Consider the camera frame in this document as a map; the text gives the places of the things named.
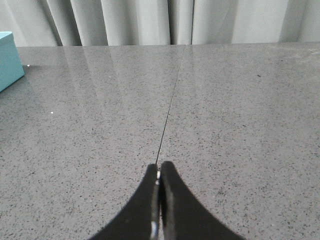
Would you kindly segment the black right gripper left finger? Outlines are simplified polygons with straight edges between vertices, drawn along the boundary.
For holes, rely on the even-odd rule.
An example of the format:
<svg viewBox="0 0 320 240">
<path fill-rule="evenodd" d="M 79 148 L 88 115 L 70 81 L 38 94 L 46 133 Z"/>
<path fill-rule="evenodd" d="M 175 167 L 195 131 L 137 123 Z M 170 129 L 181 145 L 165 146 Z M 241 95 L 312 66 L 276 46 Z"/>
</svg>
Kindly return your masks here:
<svg viewBox="0 0 320 240">
<path fill-rule="evenodd" d="M 145 175 L 126 205 L 93 240 L 157 240 L 160 221 L 160 174 L 156 164 Z"/>
</svg>

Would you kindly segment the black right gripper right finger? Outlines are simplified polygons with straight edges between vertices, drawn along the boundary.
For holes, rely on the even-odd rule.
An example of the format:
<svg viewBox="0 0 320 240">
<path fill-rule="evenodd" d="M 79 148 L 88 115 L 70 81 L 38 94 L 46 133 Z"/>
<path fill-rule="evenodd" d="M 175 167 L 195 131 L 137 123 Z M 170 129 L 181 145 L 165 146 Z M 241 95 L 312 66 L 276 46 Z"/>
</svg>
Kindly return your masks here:
<svg viewBox="0 0 320 240">
<path fill-rule="evenodd" d="M 165 240 L 243 239 L 197 200 L 171 161 L 161 165 L 160 205 Z"/>
</svg>

